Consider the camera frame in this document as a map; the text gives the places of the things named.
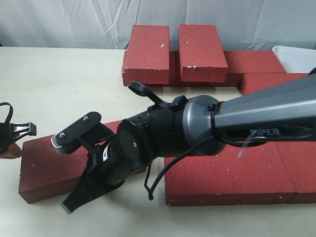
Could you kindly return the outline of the right grey Piper arm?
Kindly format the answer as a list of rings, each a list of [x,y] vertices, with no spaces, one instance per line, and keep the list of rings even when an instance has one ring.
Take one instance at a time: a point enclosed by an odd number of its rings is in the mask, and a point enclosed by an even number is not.
[[[63,209],[79,207],[118,189],[154,159],[172,158],[151,186],[149,200],[164,174],[188,156],[214,156],[226,145],[256,147],[268,142],[316,139],[316,73],[229,101],[208,95],[176,97],[168,103],[132,81],[128,88],[153,104],[120,122],[116,132],[90,112],[56,134],[51,142],[60,155],[87,150],[87,164]]]

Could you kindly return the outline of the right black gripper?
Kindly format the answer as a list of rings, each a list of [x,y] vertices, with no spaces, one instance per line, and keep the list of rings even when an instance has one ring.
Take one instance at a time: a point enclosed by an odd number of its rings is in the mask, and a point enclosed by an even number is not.
[[[98,153],[100,163],[84,169],[76,186],[62,202],[61,206],[68,214],[113,191],[158,157],[149,125],[150,116],[122,120],[115,137]]]

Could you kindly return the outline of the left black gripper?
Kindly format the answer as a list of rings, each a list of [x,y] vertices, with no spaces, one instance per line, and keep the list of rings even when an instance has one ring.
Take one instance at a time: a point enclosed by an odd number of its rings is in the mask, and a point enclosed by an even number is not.
[[[21,156],[22,150],[15,143],[25,136],[36,136],[37,126],[32,122],[0,124],[0,158],[16,159]]]

